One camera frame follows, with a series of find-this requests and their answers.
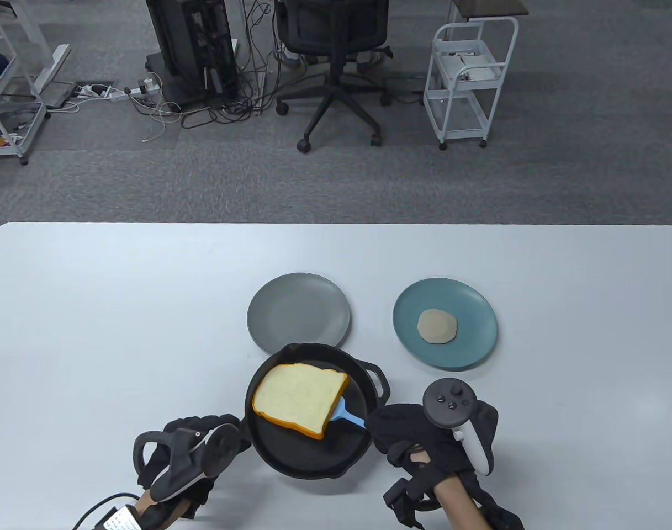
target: blue plate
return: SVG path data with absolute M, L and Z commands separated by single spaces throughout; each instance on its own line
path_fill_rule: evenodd
M 429 344 L 421 338 L 419 315 L 432 308 L 456 317 L 454 340 Z M 409 353 L 436 368 L 474 368 L 487 359 L 498 339 L 498 320 L 488 301 L 474 288 L 449 278 L 427 278 L 402 291 L 394 304 L 392 323 Z

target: metal rack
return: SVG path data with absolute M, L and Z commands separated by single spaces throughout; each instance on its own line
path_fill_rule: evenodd
M 7 36 L 7 32 L 5 32 L 2 23 L 0 23 L 0 39 L 7 43 L 7 48 L 10 51 L 10 57 L 8 58 L 9 63 L 0 75 L 0 96 L 7 88 L 12 78 L 14 78 L 15 74 L 18 71 L 21 71 L 29 85 L 31 94 L 35 99 L 35 103 L 33 103 L 32 107 L 30 107 L 30 104 L 28 103 L 19 106 L 20 109 L 24 109 L 25 111 L 33 111 L 33 117 L 31 117 L 25 124 L 23 130 L 22 128 L 19 129 L 23 134 L 18 134 L 15 131 L 8 131 L 8 128 L 4 126 L 2 119 L 0 118 L 0 137 L 2 137 L 3 141 L 6 143 L 6 145 L 0 146 L 0 156 L 16 155 L 22 166 L 26 166 L 29 162 L 25 157 L 25 154 L 30 148 L 43 118 L 49 118 L 51 117 L 51 114 L 46 110 L 46 106 L 44 105 L 34 82 L 19 60 L 17 52 Z
M 493 21 L 505 21 L 514 28 L 502 61 L 495 59 L 482 38 L 485 23 Z M 458 28 L 475 28 L 478 30 L 477 37 L 449 40 L 452 30 Z M 517 20 L 505 16 L 445 24 L 434 35 L 424 88 L 424 106 L 442 151 L 447 148 L 446 141 L 452 139 L 480 138 L 480 147 L 488 144 L 490 124 L 493 123 L 518 31 Z M 495 98 L 486 116 L 475 91 L 490 89 L 495 90 Z M 453 128 L 449 128 L 450 121 L 455 123 Z

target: spatula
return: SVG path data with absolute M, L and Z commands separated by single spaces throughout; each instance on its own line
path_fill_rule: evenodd
M 343 396 L 338 399 L 334 413 L 331 415 L 331 421 L 334 420 L 348 420 L 351 423 L 355 423 L 358 427 L 366 428 L 365 420 L 346 411 L 346 398 Z

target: gray plate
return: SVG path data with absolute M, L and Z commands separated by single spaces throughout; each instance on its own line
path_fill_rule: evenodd
M 351 308 L 338 286 L 306 272 L 266 283 L 247 309 L 250 336 L 270 355 L 291 343 L 338 346 L 350 323 Z

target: human arm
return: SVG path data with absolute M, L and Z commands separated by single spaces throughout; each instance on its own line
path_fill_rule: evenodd
M 426 451 L 413 453 L 410 459 L 412 462 L 423 464 L 431 461 Z M 449 477 L 435 485 L 434 496 L 454 530 L 492 530 L 457 476 Z

